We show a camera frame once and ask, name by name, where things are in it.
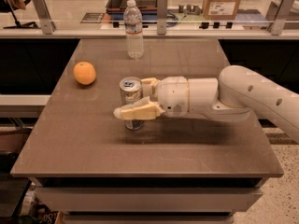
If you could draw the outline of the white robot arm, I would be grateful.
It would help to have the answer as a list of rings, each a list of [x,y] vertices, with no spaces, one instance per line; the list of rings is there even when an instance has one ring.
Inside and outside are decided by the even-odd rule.
[[[129,103],[114,110],[123,120],[169,118],[239,120],[250,111],[299,142],[299,94],[238,65],[217,78],[155,77],[124,80]]]

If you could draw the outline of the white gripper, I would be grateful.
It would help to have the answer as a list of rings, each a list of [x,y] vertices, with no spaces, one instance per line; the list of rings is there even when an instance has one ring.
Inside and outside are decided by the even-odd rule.
[[[116,108],[113,115],[117,119],[152,120],[163,113],[169,118],[178,118],[188,113],[188,80],[185,77],[167,77],[161,81],[148,77],[141,83],[144,98]],[[159,104],[150,99],[156,96]]]

